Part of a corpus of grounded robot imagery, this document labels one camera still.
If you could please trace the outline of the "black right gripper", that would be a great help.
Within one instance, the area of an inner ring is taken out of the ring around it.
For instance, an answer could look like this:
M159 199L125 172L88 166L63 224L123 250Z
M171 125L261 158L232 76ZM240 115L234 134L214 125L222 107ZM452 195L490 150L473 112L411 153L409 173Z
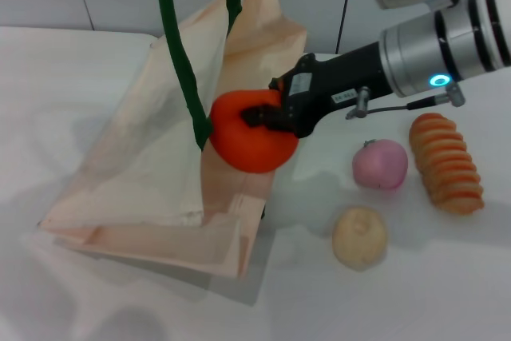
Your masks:
M302 56L295 67L271 81L280 91L279 106L262 104L242 109L240 117L249 128L308 137L327 114L353 107L361 88L371 99L392 93L380 58L378 43L319 61L314 54Z

